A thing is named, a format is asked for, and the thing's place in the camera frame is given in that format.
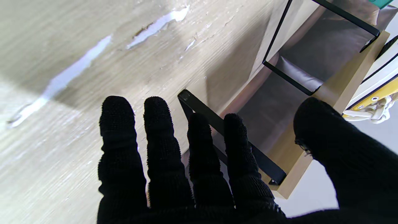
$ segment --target gloved hand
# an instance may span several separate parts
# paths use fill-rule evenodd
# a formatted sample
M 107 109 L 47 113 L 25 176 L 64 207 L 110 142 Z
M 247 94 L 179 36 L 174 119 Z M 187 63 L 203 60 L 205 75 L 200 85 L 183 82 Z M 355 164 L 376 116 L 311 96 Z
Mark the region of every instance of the gloved hand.
M 259 214 L 284 218 L 268 186 L 261 180 L 248 144 L 246 127 L 236 114 L 224 119 L 228 183 L 220 172 L 206 118 L 193 114 L 188 123 L 189 173 L 185 177 L 172 118 L 166 102 L 150 97 L 144 103 L 148 140 L 150 208 L 147 207 L 142 162 L 137 151 L 134 113 L 126 99 L 109 96 L 99 120 L 102 150 L 98 177 L 103 194 L 98 223 L 240 223 Z

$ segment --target black metal leg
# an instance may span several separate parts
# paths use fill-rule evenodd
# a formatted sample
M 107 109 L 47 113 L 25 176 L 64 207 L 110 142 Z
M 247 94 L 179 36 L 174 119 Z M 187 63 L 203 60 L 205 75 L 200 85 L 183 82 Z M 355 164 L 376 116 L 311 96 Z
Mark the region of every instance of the black metal leg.
M 196 98 L 188 90 L 183 90 L 178 95 L 178 99 L 184 110 L 185 115 L 189 119 L 193 111 L 204 115 L 209 124 L 218 131 L 222 136 L 224 136 L 224 120 L 218 116 L 214 111 L 207 107 L 202 101 Z M 267 174 L 272 180 L 269 184 L 280 185 L 286 177 L 286 173 L 276 165 L 271 159 L 264 155 L 256 146 L 252 143 L 252 152 L 257 161 L 258 167 Z M 216 146 L 214 146 L 219 159 L 227 164 L 227 156 L 220 151 Z
M 287 82 L 289 82 L 290 84 L 292 84 L 293 86 L 295 86 L 296 88 L 298 88 L 299 90 L 301 90 L 303 93 L 305 93 L 308 96 L 313 95 L 317 90 L 315 91 L 310 91 L 309 89 L 307 89 L 305 86 L 301 85 L 300 83 L 296 82 L 294 79 L 292 79 L 291 77 L 289 77 L 287 74 L 285 74 L 284 72 L 282 72 L 281 70 L 279 70 L 278 68 L 276 68 L 275 66 L 271 65 L 269 62 L 267 62 L 267 56 L 272 48 L 272 45 L 278 35 L 278 32 L 282 26 L 282 23 L 286 17 L 286 14 L 290 8 L 290 5 L 292 3 L 293 0 L 288 0 L 285 10 L 282 13 L 282 17 L 281 20 L 278 23 L 278 26 L 275 30 L 274 35 L 272 36 L 271 42 L 268 46 L 267 52 L 265 53 L 264 59 L 263 59 L 263 65 L 265 65 L 267 68 L 269 68 L 271 71 L 273 71 L 275 74 L 279 75 L 281 78 L 285 79 Z M 366 49 L 366 47 L 368 47 L 373 41 L 375 41 L 377 39 L 377 37 L 380 35 L 380 30 L 376 29 L 375 27 L 367 24 L 366 22 L 360 20 L 359 18 L 351 15 L 350 13 L 342 10 L 341 8 L 337 7 L 336 5 L 326 1 L 326 0 L 313 0 L 314 2 L 318 3 L 319 5 L 325 7 L 326 9 L 336 13 L 337 15 L 345 18 L 346 20 L 352 22 L 353 24 L 359 26 L 360 28 L 366 30 L 367 32 L 369 32 L 370 34 L 372 34 L 374 36 L 373 39 L 371 39 L 362 49 L 361 52 Z

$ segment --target white wall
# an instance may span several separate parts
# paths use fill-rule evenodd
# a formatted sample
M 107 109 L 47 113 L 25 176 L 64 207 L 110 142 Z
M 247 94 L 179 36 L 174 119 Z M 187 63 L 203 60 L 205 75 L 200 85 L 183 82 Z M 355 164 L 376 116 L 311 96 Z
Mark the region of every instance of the white wall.
M 391 5 L 398 7 L 398 0 L 394 0 Z M 398 35 L 398 16 L 394 17 L 386 31 L 391 34 L 390 39 Z M 373 124 L 370 121 L 354 122 L 353 124 L 362 132 L 398 153 L 396 140 L 398 136 L 398 103 L 390 109 L 390 114 L 391 118 L 381 124 Z M 288 200 L 277 198 L 275 201 L 288 217 L 338 207 L 333 184 L 324 167 L 317 161 L 310 164 Z

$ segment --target white scratch mark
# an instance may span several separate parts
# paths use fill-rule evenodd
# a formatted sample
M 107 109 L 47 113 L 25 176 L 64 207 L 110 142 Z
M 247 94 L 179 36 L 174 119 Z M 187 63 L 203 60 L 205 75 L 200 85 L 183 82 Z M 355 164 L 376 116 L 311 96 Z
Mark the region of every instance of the white scratch mark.
M 192 47 L 192 45 L 195 43 L 195 41 L 196 41 L 196 40 L 192 41 L 192 42 L 187 46 L 187 48 L 185 48 L 185 51 L 187 51 L 190 47 Z
M 109 35 L 102 39 L 98 44 L 91 48 L 87 53 L 80 58 L 73 65 L 59 73 L 56 77 L 51 79 L 49 85 L 46 87 L 41 96 L 32 104 L 27 105 L 21 109 L 16 115 L 14 115 L 8 122 L 11 128 L 20 125 L 26 118 L 32 113 L 43 107 L 51 98 L 56 96 L 62 90 L 64 90 L 68 83 L 74 78 L 79 76 L 86 68 L 91 65 L 91 62 L 100 55 L 100 53 L 108 46 L 111 42 L 112 35 Z
M 152 23 L 148 26 L 147 29 L 140 32 L 137 36 L 134 37 L 134 41 L 131 42 L 129 45 L 126 46 L 126 49 L 131 49 L 135 45 L 144 42 L 148 37 L 156 34 L 159 30 L 162 29 L 168 22 L 175 20 L 175 21 L 182 21 L 186 15 L 188 14 L 189 6 L 182 9 L 181 11 L 172 11 L 169 14 L 160 17 L 156 22 Z

